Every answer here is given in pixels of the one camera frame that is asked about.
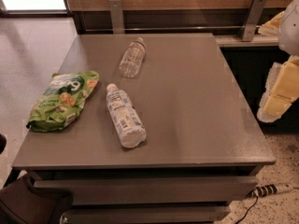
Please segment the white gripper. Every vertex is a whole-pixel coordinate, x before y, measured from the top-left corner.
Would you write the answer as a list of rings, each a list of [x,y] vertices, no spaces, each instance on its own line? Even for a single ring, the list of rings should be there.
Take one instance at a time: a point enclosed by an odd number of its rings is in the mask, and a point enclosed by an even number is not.
[[[299,0],[292,0],[285,11],[264,23],[258,33],[278,36],[278,46],[291,56],[284,64],[273,63],[257,112],[261,122],[280,119],[299,98]]]

